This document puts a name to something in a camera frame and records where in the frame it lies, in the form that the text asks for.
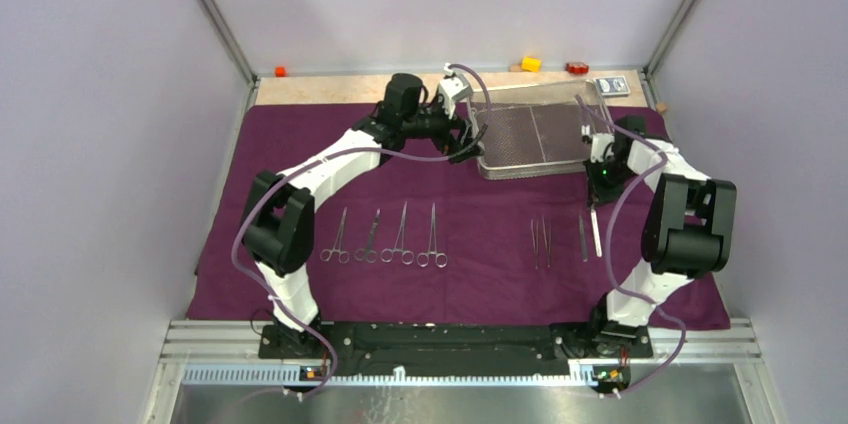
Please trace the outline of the steel curved tweezers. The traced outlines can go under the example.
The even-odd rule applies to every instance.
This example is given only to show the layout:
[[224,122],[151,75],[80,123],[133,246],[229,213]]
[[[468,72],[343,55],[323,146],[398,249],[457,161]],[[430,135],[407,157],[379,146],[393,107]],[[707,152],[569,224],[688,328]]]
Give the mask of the steel curved tweezers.
[[540,258],[539,225],[534,219],[532,219],[530,221],[530,231],[531,231],[531,242],[532,242],[532,249],[533,249],[534,269],[538,270],[539,269],[539,258]]

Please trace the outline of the steel forceps clamp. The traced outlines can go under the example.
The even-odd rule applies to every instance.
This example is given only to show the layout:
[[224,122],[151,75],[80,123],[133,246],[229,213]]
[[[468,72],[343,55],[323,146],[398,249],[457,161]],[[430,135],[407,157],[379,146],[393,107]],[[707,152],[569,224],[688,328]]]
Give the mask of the steel forceps clamp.
[[411,265],[414,262],[414,253],[405,245],[407,212],[408,203],[405,202],[401,211],[394,244],[392,247],[384,248],[380,254],[380,259],[384,263],[392,262],[395,258],[398,258],[404,265]]

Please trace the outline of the metal mesh instrument tray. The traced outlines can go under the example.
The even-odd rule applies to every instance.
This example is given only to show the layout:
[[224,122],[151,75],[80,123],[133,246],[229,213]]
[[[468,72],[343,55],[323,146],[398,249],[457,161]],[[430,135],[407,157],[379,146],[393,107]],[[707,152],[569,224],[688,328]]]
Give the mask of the metal mesh instrument tray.
[[502,86],[489,95],[487,104],[476,89],[467,102],[473,127],[487,126],[477,158],[478,171],[487,180],[581,172],[591,154],[591,136],[609,131],[585,111],[610,117],[590,80]]

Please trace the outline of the purple cloth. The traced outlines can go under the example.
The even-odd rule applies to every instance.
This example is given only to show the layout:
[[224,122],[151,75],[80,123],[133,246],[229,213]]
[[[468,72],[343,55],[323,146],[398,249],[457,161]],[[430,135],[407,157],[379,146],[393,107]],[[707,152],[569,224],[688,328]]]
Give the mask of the purple cloth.
[[[364,104],[265,105],[242,124],[212,229],[201,253],[190,319],[245,320],[270,307],[267,292],[244,274],[252,259],[231,250],[255,175],[305,162],[337,141],[367,113]],[[436,204],[438,248],[446,268],[399,261],[337,260],[307,263],[312,295],[329,321],[405,321],[481,325],[547,325],[583,322],[611,287],[640,259],[640,240],[652,192],[637,187],[621,209],[598,209],[601,226],[612,226],[613,271],[607,272],[592,243],[582,174],[493,181],[474,161],[434,163],[433,145],[411,140],[404,153],[368,172],[323,204],[315,215],[316,251],[329,248],[343,208],[348,209],[344,249],[365,244],[381,210],[377,250],[392,247],[408,203],[405,245],[427,249],[431,205]],[[583,214],[588,262],[581,259],[578,211]],[[541,219],[551,225],[552,265],[545,268]],[[539,269],[534,269],[530,221],[539,225]]]

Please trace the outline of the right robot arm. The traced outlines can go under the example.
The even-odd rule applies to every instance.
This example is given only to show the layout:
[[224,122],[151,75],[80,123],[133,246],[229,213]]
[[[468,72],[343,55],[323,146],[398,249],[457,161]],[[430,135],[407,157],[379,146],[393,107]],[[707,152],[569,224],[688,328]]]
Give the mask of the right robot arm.
[[627,278],[606,293],[590,314],[589,348],[612,356],[639,341],[650,317],[672,294],[722,270],[730,257],[737,187],[695,169],[668,139],[645,132],[645,120],[627,115],[612,132],[581,128],[590,147],[584,165],[593,204],[623,206],[639,184],[652,192],[641,258]]

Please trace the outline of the blue playing card deck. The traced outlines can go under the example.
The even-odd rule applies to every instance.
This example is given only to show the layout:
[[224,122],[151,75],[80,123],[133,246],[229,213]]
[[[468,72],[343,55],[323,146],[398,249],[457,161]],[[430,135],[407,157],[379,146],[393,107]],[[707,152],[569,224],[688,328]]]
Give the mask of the blue playing card deck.
[[631,94],[631,88],[625,76],[597,77],[593,81],[604,98],[626,97]]

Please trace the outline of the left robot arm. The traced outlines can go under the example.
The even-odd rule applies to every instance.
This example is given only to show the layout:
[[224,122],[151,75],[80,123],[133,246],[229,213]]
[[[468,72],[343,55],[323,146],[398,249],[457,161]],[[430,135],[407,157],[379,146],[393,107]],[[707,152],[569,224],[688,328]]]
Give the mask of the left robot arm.
[[320,330],[312,324],[319,308],[305,265],[314,250],[315,214],[343,187],[391,158],[412,160],[403,149],[410,140],[431,141],[437,162],[459,163],[481,155],[488,127],[474,130],[457,114],[486,84],[471,68],[448,64],[435,96],[424,103],[423,80],[396,73],[374,109],[329,147],[289,169],[262,171],[253,180],[231,257],[241,248],[257,269],[248,275],[263,286],[273,317],[284,329],[283,345],[297,357],[319,348]]

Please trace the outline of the small steel hemostat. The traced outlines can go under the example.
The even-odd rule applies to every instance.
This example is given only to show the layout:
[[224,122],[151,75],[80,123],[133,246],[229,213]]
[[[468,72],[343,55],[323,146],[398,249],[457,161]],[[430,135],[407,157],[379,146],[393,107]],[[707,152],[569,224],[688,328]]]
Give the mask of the small steel hemostat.
[[345,250],[343,245],[347,212],[348,209],[344,207],[332,245],[329,248],[323,249],[320,253],[319,258],[322,262],[329,262],[332,259],[336,259],[339,263],[346,264],[350,261],[350,252]]

